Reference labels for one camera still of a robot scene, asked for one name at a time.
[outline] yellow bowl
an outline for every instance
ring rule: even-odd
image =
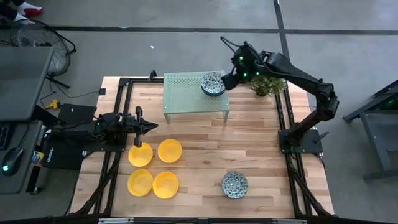
[[[136,167],[143,167],[148,165],[152,160],[154,152],[150,145],[142,143],[142,147],[133,146],[129,151],[129,161]]]
[[[136,170],[130,175],[127,181],[127,188],[132,195],[141,197],[150,192],[153,181],[154,178],[150,172],[146,170]]]
[[[181,157],[182,146],[177,140],[166,139],[159,145],[157,154],[163,162],[175,162]]]
[[[162,199],[173,197],[178,190],[178,178],[172,172],[161,172],[153,184],[156,196]]]

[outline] keyboard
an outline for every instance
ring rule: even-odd
[[[11,137],[10,128],[10,124],[0,123],[0,150],[7,149],[8,140]]]

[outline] computer mouse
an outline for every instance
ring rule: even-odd
[[[24,154],[24,149],[20,147],[14,147],[6,153],[1,164],[1,171],[6,176],[14,175],[21,164],[22,155]]]

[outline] perforated shelf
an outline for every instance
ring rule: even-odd
[[[207,73],[165,73],[164,114],[229,111],[227,92],[221,96],[208,96],[202,91],[200,82]]]

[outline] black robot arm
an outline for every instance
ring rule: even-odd
[[[290,127],[287,140],[293,147],[298,147],[305,133],[320,121],[328,121],[335,117],[339,101],[333,84],[324,83],[293,66],[290,60],[278,52],[257,51],[247,42],[234,51],[231,59],[234,67],[231,73],[222,77],[227,90],[235,88],[239,83],[249,81],[256,76],[265,75],[283,78],[313,94],[317,99],[317,108],[302,122]]]
[[[101,143],[112,145],[122,143],[123,136],[135,133],[134,145],[141,147],[140,136],[158,125],[144,120],[141,107],[136,107],[136,116],[121,113],[106,113],[98,116],[96,121],[85,124],[52,126],[51,137],[75,141],[81,145]]]

